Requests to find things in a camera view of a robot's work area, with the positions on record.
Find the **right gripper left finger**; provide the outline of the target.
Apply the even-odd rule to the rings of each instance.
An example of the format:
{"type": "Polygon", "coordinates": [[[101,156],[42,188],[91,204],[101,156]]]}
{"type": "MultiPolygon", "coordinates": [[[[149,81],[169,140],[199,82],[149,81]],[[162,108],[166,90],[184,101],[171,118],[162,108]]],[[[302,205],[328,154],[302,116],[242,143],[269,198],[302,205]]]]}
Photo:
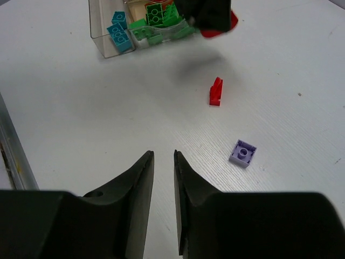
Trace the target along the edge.
{"type": "Polygon", "coordinates": [[[154,153],[84,196],[1,191],[1,258],[142,258],[154,153]]]}

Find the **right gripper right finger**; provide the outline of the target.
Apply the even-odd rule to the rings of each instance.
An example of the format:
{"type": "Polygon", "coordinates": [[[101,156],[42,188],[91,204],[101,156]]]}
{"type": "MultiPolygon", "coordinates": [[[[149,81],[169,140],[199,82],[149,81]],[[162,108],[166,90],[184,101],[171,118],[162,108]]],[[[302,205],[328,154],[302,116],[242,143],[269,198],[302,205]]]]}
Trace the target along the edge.
{"type": "Polygon", "coordinates": [[[316,192],[221,192],[174,152],[183,258],[344,258],[344,226],[316,192]]]}

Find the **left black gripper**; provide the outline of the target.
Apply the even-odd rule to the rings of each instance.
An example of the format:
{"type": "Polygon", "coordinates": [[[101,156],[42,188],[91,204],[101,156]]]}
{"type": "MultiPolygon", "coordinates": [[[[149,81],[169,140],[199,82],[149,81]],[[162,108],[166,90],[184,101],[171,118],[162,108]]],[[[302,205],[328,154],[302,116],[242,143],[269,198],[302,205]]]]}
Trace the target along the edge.
{"type": "Polygon", "coordinates": [[[175,0],[178,13],[199,30],[229,31],[231,0],[175,0]]]}

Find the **red 2x4 lego brick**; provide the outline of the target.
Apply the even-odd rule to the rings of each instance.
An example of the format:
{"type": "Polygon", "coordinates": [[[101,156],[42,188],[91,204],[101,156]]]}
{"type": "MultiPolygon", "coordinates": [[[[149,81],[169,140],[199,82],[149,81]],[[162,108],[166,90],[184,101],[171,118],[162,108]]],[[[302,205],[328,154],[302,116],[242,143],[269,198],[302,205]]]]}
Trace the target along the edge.
{"type": "Polygon", "coordinates": [[[231,9],[229,31],[224,32],[224,31],[219,31],[219,30],[200,30],[200,33],[206,39],[215,38],[215,37],[218,37],[218,36],[223,35],[225,33],[231,32],[237,26],[238,21],[239,21],[238,17],[236,16],[236,14],[231,9]]]}

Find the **red round lego piece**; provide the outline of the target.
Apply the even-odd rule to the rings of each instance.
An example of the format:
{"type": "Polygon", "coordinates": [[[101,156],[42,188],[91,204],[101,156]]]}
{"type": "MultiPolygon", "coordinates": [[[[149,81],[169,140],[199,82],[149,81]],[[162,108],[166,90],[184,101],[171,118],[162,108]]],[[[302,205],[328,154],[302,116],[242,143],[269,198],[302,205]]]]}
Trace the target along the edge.
{"type": "Polygon", "coordinates": [[[210,88],[209,105],[220,106],[222,88],[223,88],[223,80],[217,77],[210,88]]]}

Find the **cyan 2x2 lego brick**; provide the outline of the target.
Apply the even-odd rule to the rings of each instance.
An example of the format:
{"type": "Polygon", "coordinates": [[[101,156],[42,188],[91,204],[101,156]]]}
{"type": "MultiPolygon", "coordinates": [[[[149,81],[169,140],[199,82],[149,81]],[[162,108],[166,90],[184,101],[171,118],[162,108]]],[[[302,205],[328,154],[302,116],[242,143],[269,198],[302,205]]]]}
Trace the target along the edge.
{"type": "Polygon", "coordinates": [[[112,24],[119,23],[123,29],[127,28],[126,13],[124,11],[115,11],[112,17],[112,24]]]}

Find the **cyan 2x4 lego brick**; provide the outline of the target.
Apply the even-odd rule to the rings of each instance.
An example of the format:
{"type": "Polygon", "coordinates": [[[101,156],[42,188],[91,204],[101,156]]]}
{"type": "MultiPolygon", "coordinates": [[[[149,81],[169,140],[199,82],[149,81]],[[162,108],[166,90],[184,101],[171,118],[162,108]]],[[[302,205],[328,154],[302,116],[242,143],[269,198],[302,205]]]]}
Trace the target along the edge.
{"type": "Polygon", "coordinates": [[[133,48],[132,42],[129,39],[126,31],[122,28],[119,23],[113,24],[107,28],[112,41],[114,42],[116,49],[120,52],[126,52],[133,48]]]}

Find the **clear plastic container upper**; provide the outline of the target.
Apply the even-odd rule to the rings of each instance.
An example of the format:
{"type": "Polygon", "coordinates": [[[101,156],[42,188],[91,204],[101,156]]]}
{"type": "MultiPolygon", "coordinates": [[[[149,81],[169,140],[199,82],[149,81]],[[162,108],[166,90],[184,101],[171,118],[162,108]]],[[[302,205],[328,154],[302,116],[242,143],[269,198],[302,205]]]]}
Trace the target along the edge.
{"type": "Polygon", "coordinates": [[[158,45],[172,40],[179,40],[197,32],[179,14],[179,22],[176,25],[162,28],[149,26],[147,23],[146,6],[160,3],[163,15],[165,8],[174,1],[124,1],[129,21],[127,30],[134,40],[137,49],[158,45]]]}

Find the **clear plastic container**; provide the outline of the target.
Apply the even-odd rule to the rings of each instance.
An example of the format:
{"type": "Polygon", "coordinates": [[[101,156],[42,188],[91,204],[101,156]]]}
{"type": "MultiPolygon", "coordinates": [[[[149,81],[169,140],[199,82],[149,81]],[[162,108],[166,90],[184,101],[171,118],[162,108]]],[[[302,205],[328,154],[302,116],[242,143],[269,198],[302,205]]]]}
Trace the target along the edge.
{"type": "Polygon", "coordinates": [[[104,58],[135,50],[124,1],[89,0],[88,6],[91,38],[104,58]]]}
{"type": "Polygon", "coordinates": [[[179,40],[197,32],[179,14],[179,22],[176,25],[162,28],[149,26],[147,23],[146,6],[160,3],[163,15],[165,8],[174,1],[124,1],[129,21],[127,30],[134,40],[137,49],[158,45],[172,40],[179,40]]]}

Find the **clear plastic container lower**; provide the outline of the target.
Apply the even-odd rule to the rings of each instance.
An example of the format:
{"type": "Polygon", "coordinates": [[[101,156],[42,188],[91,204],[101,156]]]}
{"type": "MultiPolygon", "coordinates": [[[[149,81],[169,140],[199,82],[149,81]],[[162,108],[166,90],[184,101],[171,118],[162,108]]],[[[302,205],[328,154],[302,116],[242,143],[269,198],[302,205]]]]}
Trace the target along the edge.
{"type": "Polygon", "coordinates": [[[135,50],[124,1],[89,0],[88,6],[91,38],[104,58],[135,50]]]}

